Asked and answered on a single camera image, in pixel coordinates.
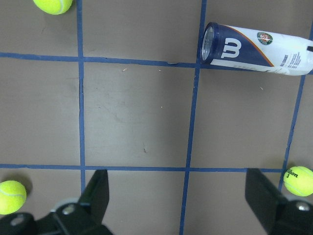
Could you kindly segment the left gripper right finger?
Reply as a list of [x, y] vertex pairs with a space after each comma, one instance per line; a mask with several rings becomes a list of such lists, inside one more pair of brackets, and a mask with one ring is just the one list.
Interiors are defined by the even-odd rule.
[[290, 233], [289, 200], [258, 168], [246, 172], [245, 199], [267, 233]]

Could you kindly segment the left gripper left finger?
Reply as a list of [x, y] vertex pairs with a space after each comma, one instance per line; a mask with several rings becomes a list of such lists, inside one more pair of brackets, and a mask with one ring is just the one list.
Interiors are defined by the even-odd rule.
[[96, 223], [102, 223], [109, 204], [109, 180], [107, 170], [96, 170], [78, 200], [78, 204]]

